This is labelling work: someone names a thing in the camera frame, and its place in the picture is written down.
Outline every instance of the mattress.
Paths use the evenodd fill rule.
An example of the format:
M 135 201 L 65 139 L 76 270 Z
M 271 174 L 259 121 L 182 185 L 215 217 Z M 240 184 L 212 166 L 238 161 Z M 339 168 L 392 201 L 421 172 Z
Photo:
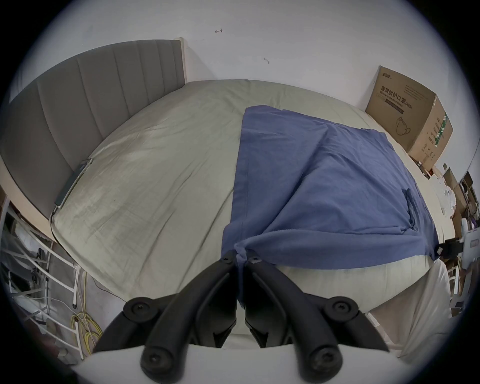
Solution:
M 93 163 L 52 219 L 55 237 L 124 300 L 180 291 L 220 257 L 242 117 L 256 105 L 385 132 L 349 104 L 292 86 L 248 80 L 188 83 L 138 112 L 92 153 Z M 440 243 L 454 237 L 428 180 L 387 136 L 418 185 Z M 348 296 L 366 312 L 414 284 L 431 265 L 429 257 L 417 255 L 349 270 L 279 268 L 303 291 Z

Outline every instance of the white wall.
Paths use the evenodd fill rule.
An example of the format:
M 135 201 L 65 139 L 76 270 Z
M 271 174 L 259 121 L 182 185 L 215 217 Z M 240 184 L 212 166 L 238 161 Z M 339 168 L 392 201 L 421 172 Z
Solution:
M 321 92 L 361 109 L 383 65 L 439 96 L 454 134 L 438 164 L 447 163 L 461 179 L 479 143 L 479 114 L 455 58 L 430 25 L 400 0 L 80 1 L 41 36 L 12 95 L 83 51 L 179 36 L 189 46 L 189 81 L 267 80 Z

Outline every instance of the gray upholstered headboard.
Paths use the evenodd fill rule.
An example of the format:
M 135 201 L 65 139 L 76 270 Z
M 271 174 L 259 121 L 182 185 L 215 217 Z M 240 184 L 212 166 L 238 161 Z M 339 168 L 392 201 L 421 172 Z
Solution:
M 0 155 L 45 216 L 80 162 L 134 114 L 185 85 L 181 42 L 143 40 L 81 53 L 4 109 Z

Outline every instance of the blue cloth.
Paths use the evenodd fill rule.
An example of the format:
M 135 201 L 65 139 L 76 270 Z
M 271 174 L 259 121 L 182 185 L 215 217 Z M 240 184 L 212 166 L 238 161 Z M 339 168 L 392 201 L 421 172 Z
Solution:
M 243 116 L 222 254 L 351 269 L 435 258 L 432 217 L 384 133 L 267 106 Z

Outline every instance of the white cloth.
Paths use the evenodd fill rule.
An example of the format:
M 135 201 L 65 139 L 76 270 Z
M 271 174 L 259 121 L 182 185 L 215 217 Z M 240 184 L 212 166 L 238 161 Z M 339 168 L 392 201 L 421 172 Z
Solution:
M 438 197 L 444 216 L 451 218 L 456 209 L 455 193 L 445 184 L 443 178 L 439 179 L 436 175 L 430 178 L 430 184 Z
M 122 299 L 181 290 L 220 258 L 230 222 L 246 107 L 269 105 L 385 132 L 349 104 L 292 86 L 246 80 L 188 83 L 113 132 L 53 219 L 67 252 Z M 415 178 L 440 242 L 451 220 L 405 150 L 388 140 Z M 371 268 L 280 269 L 307 293 L 348 296 L 371 310 L 411 286 L 430 268 L 424 255 Z
M 457 319 L 450 310 L 450 283 L 437 260 L 414 285 L 368 314 L 390 351 L 409 364 L 431 359 Z

